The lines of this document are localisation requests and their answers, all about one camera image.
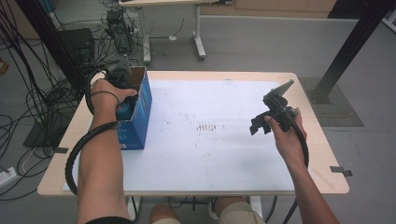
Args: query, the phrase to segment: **table top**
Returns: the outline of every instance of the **table top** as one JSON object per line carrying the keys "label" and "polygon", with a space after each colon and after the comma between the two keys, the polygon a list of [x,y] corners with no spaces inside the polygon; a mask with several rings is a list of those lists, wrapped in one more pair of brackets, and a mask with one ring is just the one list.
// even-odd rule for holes
{"label": "table top", "polygon": [[148,7],[148,6],[163,6],[163,5],[182,5],[182,4],[203,4],[215,3],[219,0],[133,0],[129,2],[121,2],[121,7]]}
{"label": "table top", "polygon": [[[299,107],[304,120],[304,128],[308,132],[307,144],[310,152],[310,173],[313,176],[320,192],[325,194],[331,193],[347,193],[349,191],[348,184],[342,174],[332,173],[330,166],[338,166],[336,158],[332,153],[332,149],[318,124],[318,120],[309,104],[304,90],[301,87],[298,78],[291,73],[260,73],[260,72],[184,72],[184,71],[148,71],[148,79],[153,82],[156,80],[245,80],[245,81],[265,81],[276,82],[283,84],[293,79],[295,83],[285,93],[285,98],[288,99],[289,105]],[[64,135],[59,147],[72,148],[78,139],[87,132],[87,127],[91,121],[92,115],[85,106],[84,101],[81,102],[76,115],[73,117],[69,128]],[[66,154],[56,153],[49,165],[49,169],[45,173],[39,187],[38,192],[42,195],[69,195],[68,191],[64,190],[64,165],[68,157],[68,150]],[[197,188],[196,192],[186,191],[187,194],[206,195],[213,194],[214,191],[204,192]],[[179,191],[128,191],[126,194],[133,195],[186,195],[186,192]],[[290,190],[249,190],[249,191],[219,191],[221,194],[291,194]]]}

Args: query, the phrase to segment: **person's right hand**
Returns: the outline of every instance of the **person's right hand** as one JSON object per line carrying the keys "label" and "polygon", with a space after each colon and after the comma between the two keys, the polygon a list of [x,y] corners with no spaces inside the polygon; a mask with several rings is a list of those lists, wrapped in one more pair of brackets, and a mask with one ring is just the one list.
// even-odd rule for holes
{"label": "person's right hand", "polygon": [[95,109],[111,106],[115,111],[118,103],[123,102],[128,96],[137,95],[137,91],[132,89],[121,90],[111,85],[107,80],[97,79],[92,85],[91,94],[94,94],[91,100]]}
{"label": "person's right hand", "polygon": [[[304,138],[306,139],[306,132],[303,128],[303,120],[301,118],[299,108],[297,108],[297,115],[294,120],[299,126],[300,130],[303,132]],[[274,132],[276,148],[285,163],[288,166],[304,166],[304,154],[300,140],[298,139],[295,130],[291,128],[287,132],[283,132],[280,126],[277,124],[276,120],[272,119],[269,116],[265,116],[265,121],[267,121],[272,131]]]}

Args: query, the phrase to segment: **desk leg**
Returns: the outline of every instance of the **desk leg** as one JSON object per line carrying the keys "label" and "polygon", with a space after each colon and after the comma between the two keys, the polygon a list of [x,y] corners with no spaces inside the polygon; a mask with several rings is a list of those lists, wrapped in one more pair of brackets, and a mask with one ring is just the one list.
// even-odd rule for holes
{"label": "desk leg", "polygon": [[142,30],[142,38],[143,38],[143,61],[146,64],[151,62],[151,55],[149,50],[149,36],[146,33],[146,25],[145,25],[145,15],[143,13],[142,7],[137,7],[137,14],[139,15],[140,20],[140,29]]}
{"label": "desk leg", "polygon": [[260,196],[248,196],[248,200],[253,211],[262,217],[262,198]]}
{"label": "desk leg", "polygon": [[388,19],[382,19],[382,22],[384,22],[393,32],[396,33],[396,26],[393,24],[394,21],[396,21],[396,10],[390,15]]}
{"label": "desk leg", "polygon": [[139,212],[140,200],[142,197],[128,197],[128,213],[132,221],[137,219],[137,214]]}
{"label": "desk leg", "polygon": [[198,49],[198,55],[199,57],[203,60],[206,57],[204,45],[202,44],[202,40],[200,37],[200,15],[201,15],[201,7],[199,4],[196,5],[196,11],[195,11],[195,32],[193,32],[194,35],[194,40],[195,40],[195,45],[197,46]]}

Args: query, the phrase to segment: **cardboard box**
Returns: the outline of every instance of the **cardboard box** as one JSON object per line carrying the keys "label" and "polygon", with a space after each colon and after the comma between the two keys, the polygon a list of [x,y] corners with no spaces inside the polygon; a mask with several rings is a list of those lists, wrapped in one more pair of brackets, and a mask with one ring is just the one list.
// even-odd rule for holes
{"label": "cardboard box", "polygon": [[152,97],[146,67],[131,67],[131,72],[128,82],[137,86],[138,98],[131,119],[122,120],[117,129],[121,150],[144,149],[149,125]]}

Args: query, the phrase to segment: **power strip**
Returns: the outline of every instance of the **power strip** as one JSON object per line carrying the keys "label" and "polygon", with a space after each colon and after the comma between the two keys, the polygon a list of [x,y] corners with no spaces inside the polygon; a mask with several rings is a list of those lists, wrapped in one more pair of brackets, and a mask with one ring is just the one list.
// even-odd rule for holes
{"label": "power strip", "polygon": [[18,178],[18,176],[15,173],[14,167],[8,168],[7,172],[3,171],[0,174],[0,188],[2,188],[5,185],[11,183],[13,180],[15,180],[17,178]]}

